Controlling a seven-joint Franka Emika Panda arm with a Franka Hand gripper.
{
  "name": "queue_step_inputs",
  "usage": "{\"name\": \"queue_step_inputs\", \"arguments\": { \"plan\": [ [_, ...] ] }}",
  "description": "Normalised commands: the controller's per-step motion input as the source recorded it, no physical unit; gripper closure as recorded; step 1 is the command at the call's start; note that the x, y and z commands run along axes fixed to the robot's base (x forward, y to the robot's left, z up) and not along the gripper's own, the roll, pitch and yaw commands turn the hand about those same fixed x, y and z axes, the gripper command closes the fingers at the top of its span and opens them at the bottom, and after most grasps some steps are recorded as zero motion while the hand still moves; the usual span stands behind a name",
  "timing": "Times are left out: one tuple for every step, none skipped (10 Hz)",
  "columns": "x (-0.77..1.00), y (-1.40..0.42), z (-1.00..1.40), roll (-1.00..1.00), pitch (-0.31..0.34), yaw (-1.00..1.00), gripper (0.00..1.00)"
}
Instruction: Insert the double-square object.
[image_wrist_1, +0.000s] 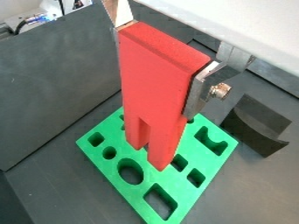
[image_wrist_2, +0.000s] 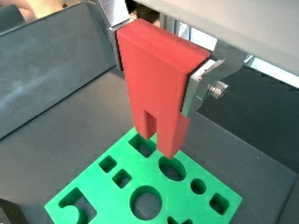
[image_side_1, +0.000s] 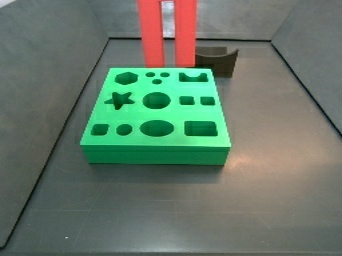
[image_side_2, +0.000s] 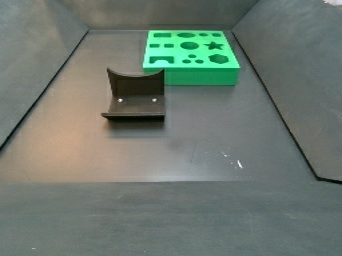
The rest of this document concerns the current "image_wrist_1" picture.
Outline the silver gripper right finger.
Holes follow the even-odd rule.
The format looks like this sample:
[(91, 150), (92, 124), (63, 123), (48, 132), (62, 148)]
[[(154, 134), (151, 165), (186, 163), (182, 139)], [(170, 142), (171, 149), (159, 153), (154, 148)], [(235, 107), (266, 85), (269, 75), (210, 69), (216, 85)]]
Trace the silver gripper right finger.
[(231, 86), (224, 83), (242, 74), (254, 62), (255, 56), (226, 42), (220, 42), (216, 59), (196, 73), (186, 98), (182, 114), (191, 120), (211, 98), (227, 98)]

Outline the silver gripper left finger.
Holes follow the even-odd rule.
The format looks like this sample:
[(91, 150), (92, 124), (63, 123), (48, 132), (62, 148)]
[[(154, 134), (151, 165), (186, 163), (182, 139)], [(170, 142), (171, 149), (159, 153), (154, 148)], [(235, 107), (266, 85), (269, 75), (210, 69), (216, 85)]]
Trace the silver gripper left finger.
[(135, 23), (128, 0), (102, 0), (112, 22), (112, 29), (122, 30)]

